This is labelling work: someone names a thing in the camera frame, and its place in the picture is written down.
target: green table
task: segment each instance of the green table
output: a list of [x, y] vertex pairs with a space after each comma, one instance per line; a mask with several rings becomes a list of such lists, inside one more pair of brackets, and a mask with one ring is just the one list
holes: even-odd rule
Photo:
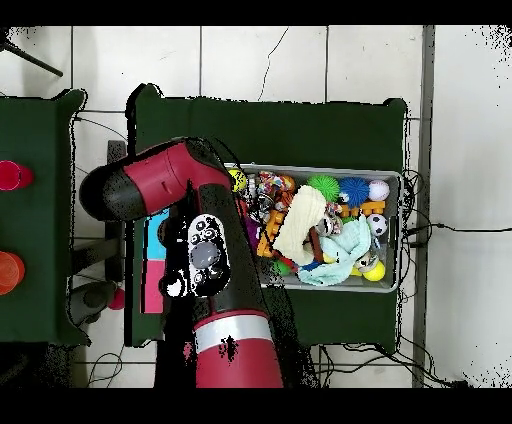
[[[207, 98], [161, 98], [139, 87], [135, 102], [136, 151], [171, 137], [217, 137], [241, 163], [402, 171], [405, 102], [384, 105], [248, 103]], [[219, 148], [226, 162], [232, 161]], [[143, 223], [135, 224], [133, 296], [140, 302]], [[289, 290], [299, 341], [395, 344], [396, 292], [365, 294]], [[265, 294], [269, 308], [272, 296]], [[161, 318], [132, 310], [132, 343], [159, 338]]]
[[0, 296], [0, 342], [86, 344], [67, 314], [71, 275], [70, 122], [85, 93], [52, 100], [0, 97], [0, 160], [28, 166], [34, 182], [0, 192], [0, 250], [19, 255], [23, 281]]

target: white cloth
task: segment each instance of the white cloth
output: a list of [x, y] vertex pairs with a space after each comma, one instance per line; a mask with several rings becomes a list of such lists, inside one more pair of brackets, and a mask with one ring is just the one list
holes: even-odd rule
[[316, 188], [306, 185], [299, 188], [272, 247], [299, 266], [313, 262], [313, 255], [304, 250], [302, 243], [309, 229], [323, 218], [326, 203]]

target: light blue plush toy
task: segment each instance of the light blue plush toy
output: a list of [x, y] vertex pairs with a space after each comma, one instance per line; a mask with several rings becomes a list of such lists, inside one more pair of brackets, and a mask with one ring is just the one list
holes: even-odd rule
[[322, 251], [331, 258], [337, 258], [337, 261], [322, 264], [310, 271], [300, 268], [299, 280], [315, 286], [332, 286], [345, 281], [350, 276], [356, 260], [370, 249], [371, 239], [370, 228], [364, 215], [343, 225], [340, 234], [319, 237]]

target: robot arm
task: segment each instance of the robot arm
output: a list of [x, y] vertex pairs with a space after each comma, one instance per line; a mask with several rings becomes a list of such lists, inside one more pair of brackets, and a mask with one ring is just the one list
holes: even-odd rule
[[180, 201], [191, 188], [188, 269], [167, 276], [208, 307], [194, 325], [197, 387], [282, 387], [256, 267], [231, 192], [231, 178], [199, 139], [173, 139], [96, 168], [80, 187], [98, 220], [136, 220]]

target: gray plastic tray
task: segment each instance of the gray plastic tray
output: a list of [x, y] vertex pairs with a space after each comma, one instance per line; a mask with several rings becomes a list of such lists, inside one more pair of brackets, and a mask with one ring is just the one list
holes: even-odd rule
[[[226, 164], [227, 168], [233, 167], [233, 164]], [[246, 174], [255, 174], [259, 171], [270, 171], [276, 174], [289, 175], [295, 179], [297, 186], [304, 184], [306, 180], [315, 174], [331, 175], [337, 179], [342, 177], [361, 177], [367, 181], [384, 180], [388, 183], [390, 193], [386, 199], [384, 216], [388, 221], [388, 231], [386, 235], [379, 238], [381, 249], [379, 258], [386, 266], [386, 275], [378, 282], [366, 280], [364, 277], [350, 276], [340, 284], [332, 286], [314, 286], [300, 281], [297, 276], [288, 275], [285, 277], [276, 277], [269, 272], [270, 260], [257, 257], [257, 266], [260, 273], [262, 286], [268, 284], [283, 284], [287, 289], [297, 290], [327, 290], [327, 291], [350, 291], [365, 293], [389, 293], [395, 290], [399, 282], [401, 239], [402, 239], [402, 198], [403, 181], [402, 176], [392, 171], [355, 171], [350, 169], [332, 169], [332, 168], [306, 168], [294, 166], [273, 166], [242, 164], [242, 169]]]

